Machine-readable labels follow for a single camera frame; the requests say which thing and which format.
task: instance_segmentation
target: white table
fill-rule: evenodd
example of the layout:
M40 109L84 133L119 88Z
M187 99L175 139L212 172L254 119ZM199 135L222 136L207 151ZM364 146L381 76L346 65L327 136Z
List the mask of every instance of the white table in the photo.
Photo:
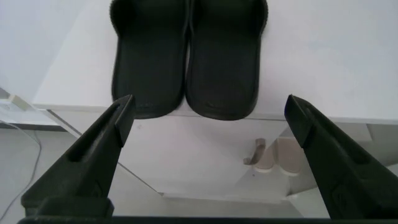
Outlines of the white table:
M33 101L77 136L112 103L117 37L109 2L92 0L81 11ZM134 150L126 146L121 161L155 189L224 198L240 196L242 191L222 190L231 185L247 192L251 171L241 159L254 139L265 138L270 144L287 127L284 106L289 94L311 102L335 122L353 123L345 129L353 134L369 123L398 124L398 1L268 0L268 5L259 97L252 114L241 121L215 121L199 117L184 100L168 116L134 122L135 137L128 145ZM163 157L153 160L154 154ZM220 170L221 165L229 172ZM259 185L256 190L285 194L280 186L288 179L273 175L272 180L279 179L274 187ZM269 195L264 198L274 200Z

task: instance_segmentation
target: white wall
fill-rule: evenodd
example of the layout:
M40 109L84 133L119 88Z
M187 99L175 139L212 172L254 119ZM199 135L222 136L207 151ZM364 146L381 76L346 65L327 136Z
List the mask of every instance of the white wall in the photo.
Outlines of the white wall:
M87 0L0 0L0 87L30 102ZM0 119L52 123L35 111Z

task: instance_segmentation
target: slipper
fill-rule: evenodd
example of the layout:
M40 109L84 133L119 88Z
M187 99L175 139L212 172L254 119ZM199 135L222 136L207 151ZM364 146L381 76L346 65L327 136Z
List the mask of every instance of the slipper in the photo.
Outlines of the slipper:
M186 96L196 113L248 116L257 101L265 0L193 0Z
M183 98L188 1L114 0L118 35L113 100L136 98L136 119L172 112Z

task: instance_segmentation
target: white cabinet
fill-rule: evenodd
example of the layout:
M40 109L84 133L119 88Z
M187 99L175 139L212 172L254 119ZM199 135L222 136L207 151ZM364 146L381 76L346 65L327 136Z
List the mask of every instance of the white cabinet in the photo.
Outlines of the white cabinet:
M54 113L81 133L101 114ZM269 146L286 127L285 121L189 116L135 120L119 161L158 192L275 201L286 196L288 178L256 176L243 159L252 156L256 139Z

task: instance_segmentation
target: white cable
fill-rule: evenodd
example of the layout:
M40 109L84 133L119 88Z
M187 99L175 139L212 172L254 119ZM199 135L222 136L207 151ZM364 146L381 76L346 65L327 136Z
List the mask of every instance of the white cable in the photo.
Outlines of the white cable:
M11 208L11 206L14 204L14 202L18 199L19 196L21 196L22 193L25 192L25 190L31 185L31 183L33 182L33 179L35 177L36 174L36 169L37 169L37 164L39 163L39 158L40 155L42 153L42 143L40 142L40 139L37 137L36 132L33 131L34 137L32 137L30 134L26 133L24 130L22 130L21 128L18 128L17 126L13 125L13 124L9 124L5 121L0 120L0 123L6 124L8 126L11 126L13 128L16 128L18 130L20 130L22 133L24 133L27 137L31 138L31 140L35 141L37 143L37 146L39 147L39 153L37 154L37 158L35 161L35 165L33 166L33 171L32 171L32 175L30 177L29 182L27 183L27 185L14 197L14 199L11 200L10 204L7 206L6 210L4 211L4 213L1 215L0 217L0 223L2 222L2 220L4 219L4 217L7 215L8 210Z

